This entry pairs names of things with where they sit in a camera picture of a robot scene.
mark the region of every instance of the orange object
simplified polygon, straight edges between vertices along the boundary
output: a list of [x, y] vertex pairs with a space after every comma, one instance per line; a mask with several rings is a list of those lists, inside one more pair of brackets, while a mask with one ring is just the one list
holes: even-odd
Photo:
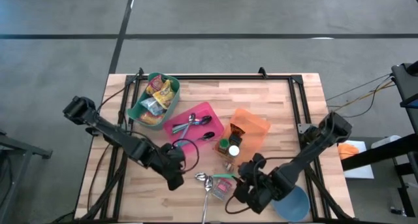
[[[245, 132], [245, 134], [241, 136], [242, 142], [240, 144], [240, 153], [237, 157], [230, 158], [218, 151], [219, 143], [215, 145], [215, 151], [220, 154], [220, 156], [226, 158], [228, 162], [234, 165], [240, 165], [243, 162], [251, 160], [255, 152], [260, 150], [271, 124], [259, 116], [240, 108], [235, 110], [235, 114], [232, 116], [229, 123], [236, 125]], [[228, 125], [225, 127], [221, 138], [228, 139], [230, 135], [231, 127]]]
[[338, 145], [338, 154], [340, 154], [340, 159], [347, 159], [348, 157], [357, 155], [358, 153], [359, 149], [351, 144], [341, 143]]

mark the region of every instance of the spoon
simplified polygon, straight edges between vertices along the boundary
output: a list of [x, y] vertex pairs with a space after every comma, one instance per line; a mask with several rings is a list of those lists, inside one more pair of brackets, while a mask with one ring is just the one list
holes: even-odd
[[180, 136], [180, 138], [184, 138], [185, 134], [187, 133], [187, 130], [189, 130], [190, 125], [195, 121], [196, 119], [196, 114], [195, 113], [191, 113], [189, 116], [189, 124], [187, 125], [187, 127], [183, 130], [182, 135]]
[[204, 220], [206, 219], [206, 209], [208, 208], [208, 196], [213, 184], [214, 179], [211, 176], [207, 176], [204, 181], [204, 189], [206, 190], [206, 196], [204, 197], [202, 224], [204, 224]]
[[208, 175], [206, 175], [204, 172], [198, 172], [195, 174], [195, 178], [202, 182], [204, 182], [207, 177]]
[[[195, 119], [193, 125], [206, 125], [212, 121], [211, 116], [203, 116], [202, 119]], [[176, 134], [187, 127], [188, 123], [176, 124], [172, 126], [172, 134]]]
[[[215, 136], [214, 132], [207, 132], [207, 133], [203, 134], [203, 136], [201, 138], [196, 139], [194, 142], [196, 142], [198, 140], [203, 140], [203, 141], [209, 140], [209, 139], [213, 138], [214, 136]], [[184, 146], [184, 145], [187, 145], [189, 143], [190, 142], [188, 142], [188, 141], [179, 142], [179, 143], [177, 143], [177, 146]]]

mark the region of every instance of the pink plastic tray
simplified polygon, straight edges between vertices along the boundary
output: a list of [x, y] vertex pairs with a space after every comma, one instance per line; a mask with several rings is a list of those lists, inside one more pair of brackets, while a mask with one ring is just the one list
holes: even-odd
[[[187, 130], [187, 133], [185, 134], [184, 138], [192, 140], [196, 144], [196, 146], [199, 147], [199, 146], [206, 144], [207, 142], [203, 140], [197, 140], [197, 139], [201, 138], [203, 134], [207, 132], [215, 133], [215, 136], [211, 138], [209, 141], [213, 141], [219, 138], [220, 136], [222, 136], [223, 126], [219, 118], [216, 116], [210, 104], [207, 102], [204, 102], [181, 113], [178, 116], [173, 117], [172, 119], [164, 123], [163, 125], [164, 131], [169, 136], [171, 143], [179, 139], [180, 136], [182, 135], [182, 131], [173, 135], [172, 126], [175, 124], [187, 123], [189, 121], [189, 115], [191, 113], [195, 113], [197, 119], [201, 119], [203, 116], [211, 116], [212, 120], [206, 125], [190, 125], [189, 130]], [[190, 143], [182, 146], [182, 149], [184, 153], [195, 151], [195, 147]]]

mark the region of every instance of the gray carpet floor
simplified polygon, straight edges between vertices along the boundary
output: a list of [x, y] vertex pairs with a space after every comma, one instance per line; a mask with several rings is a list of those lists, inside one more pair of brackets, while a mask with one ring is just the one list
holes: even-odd
[[[118, 34], [127, 0], [0, 0], [0, 34]], [[134, 0], [127, 33], [418, 33], [416, 0]], [[0, 39], [0, 128], [54, 150], [34, 158], [11, 223], [46, 223], [75, 207], [91, 137], [62, 115], [74, 95], [99, 102], [116, 40]], [[418, 60], [418, 39], [125, 40], [116, 73], [318, 72], [326, 98]], [[329, 101], [344, 104], [379, 81]], [[341, 114], [368, 108], [371, 99]], [[412, 133], [396, 88], [350, 119], [353, 136]], [[388, 176], [392, 184], [396, 176]], [[388, 197], [366, 196], [370, 181], [348, 181], [356, 216], [411, 221], [389, 213]]]

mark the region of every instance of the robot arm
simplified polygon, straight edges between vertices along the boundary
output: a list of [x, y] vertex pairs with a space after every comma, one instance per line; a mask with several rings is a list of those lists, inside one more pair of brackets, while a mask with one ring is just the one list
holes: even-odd
[[306, 147], [289, 163], [276, 167], [269, 174], [259, 171], [268, 159], [259, 153], [250, 162], [242, 163], [238, 169], [240, 178], [237, 179], [234, 196], [260, 214], [272, 199], [281, 200], [293, 190], [300, 172], [309, 168], [316, 157], [329, 146], [345, 141], [350, 134], [351, 125], [337, 113], [331, 112], [319, 127], [310, 126], [300, 137]]
[[171, 191], [184, 183], [180, 169], [185, 156], [180, 148], [174, 148], [169, 143], [160, 148], [148, 139], [128, 135], [120, 127], [100, 117], [94, 102], [86, 97], [74, 97], [63, 113], [77, 125], [86, 124], [100, 131], [107, 142], [122, 147], [128, 158], [139, 165], [151, 167], [167, 180]]

